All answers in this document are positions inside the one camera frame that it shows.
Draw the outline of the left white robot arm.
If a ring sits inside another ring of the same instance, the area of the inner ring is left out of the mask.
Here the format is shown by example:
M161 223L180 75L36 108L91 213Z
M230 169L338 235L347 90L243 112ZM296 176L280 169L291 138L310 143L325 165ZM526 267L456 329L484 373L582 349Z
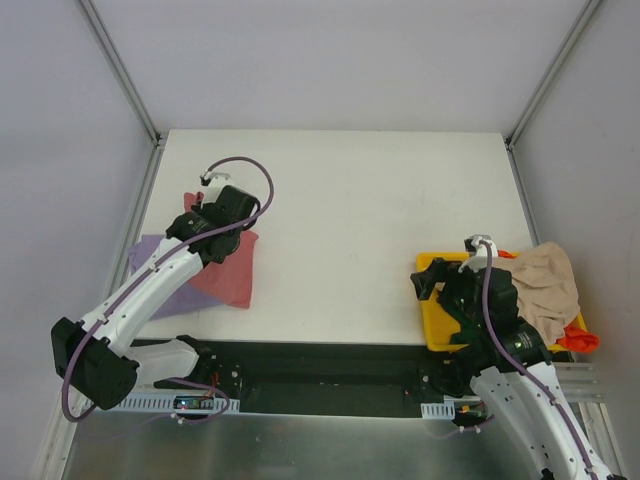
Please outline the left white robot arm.
M102 410L116 407L136 387L179 378L188 388L211 377L211 353L195 339L133 346L142 327L188 280L211 263L220 264L255 223L259 200L232 186L214 201L195 204L167 229L150 258L100 306L51 329L56 373Z

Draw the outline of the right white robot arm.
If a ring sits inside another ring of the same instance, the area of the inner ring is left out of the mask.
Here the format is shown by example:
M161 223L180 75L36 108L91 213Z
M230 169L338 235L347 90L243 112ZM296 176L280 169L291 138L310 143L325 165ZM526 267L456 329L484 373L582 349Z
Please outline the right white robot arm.
M520 447L532 479L614 479L583 432L538 331L521 317L509 272L473 270L461 253L421 253L410 279L429 351L448 359L431 387L475 394Z

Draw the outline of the pink red t shirt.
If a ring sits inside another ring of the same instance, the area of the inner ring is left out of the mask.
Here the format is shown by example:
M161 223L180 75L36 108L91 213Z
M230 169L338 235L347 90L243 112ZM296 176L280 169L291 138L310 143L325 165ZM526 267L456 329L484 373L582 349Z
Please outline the pink red t shirt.
M243 231L234 253L222 264L207 265L188 281L188 285L220 304L248 309L252 300L254 249L258 239L253 231Z

